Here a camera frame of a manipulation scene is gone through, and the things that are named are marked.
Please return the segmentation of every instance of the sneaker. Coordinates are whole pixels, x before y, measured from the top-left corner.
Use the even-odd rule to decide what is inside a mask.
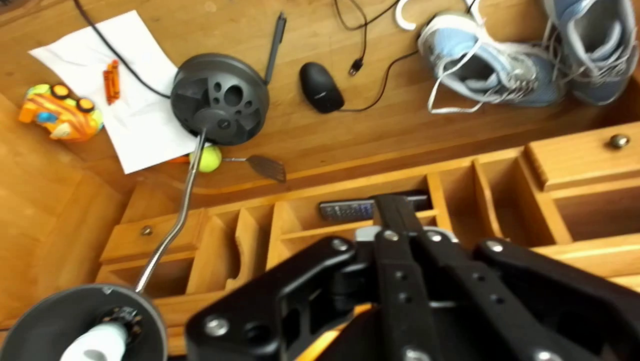
[[[636,18],[629,0],[544,0],[545,43],[557,74],[589,104],[615,100],[636,65]]]
[[[417,51],[435,76],[427,98],[427,110],[435,114],[474,112],[485,103],[548,107],[563,95],[548,52],[530,45],[495,43],[477,21],[463,14],[435,16],[421,31]],[[477,104],[434,109],[439,85]]]

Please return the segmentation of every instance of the drawer handle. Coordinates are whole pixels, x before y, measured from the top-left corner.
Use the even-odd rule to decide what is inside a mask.
[[[617,134],[612,134],[606,145],[614,151],[619,151],[619,149],[627,146],[629,142],[631,142],[631,137],[617,133]]]
[[[145,225],[145,227],[140,228],[140,234],[141,236],[149,236],[149,234],[153,234],[153,228],[149,225]]]

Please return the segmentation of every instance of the yellow ball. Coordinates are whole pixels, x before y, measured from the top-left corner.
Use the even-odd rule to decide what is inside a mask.
[[[222,162],[222,151],[213,145],[206,145],[199,156],[199,172],[213,172]]]

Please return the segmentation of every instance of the sheet of paper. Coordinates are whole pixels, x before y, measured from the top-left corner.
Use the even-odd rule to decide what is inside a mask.
[[[175,66],[138,13],[103,21],[98,28],[143,83],[169,95]],[[194,151],[196,138],[173,119],[168,98],[143,89],[124,65],[119,65],[119,100],[106,104],[101,72],[115,56],[91,28],[72,32],[29,55],[51,68],[76,95],[98,104],[126,174]]]

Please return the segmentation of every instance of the black computer mouse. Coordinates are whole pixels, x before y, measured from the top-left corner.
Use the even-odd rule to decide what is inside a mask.
[[[344,107],[341,92],[332,74],[317,63],[305,63],[299,68],[299,85],[305,100],[317,112],[334,112]]]

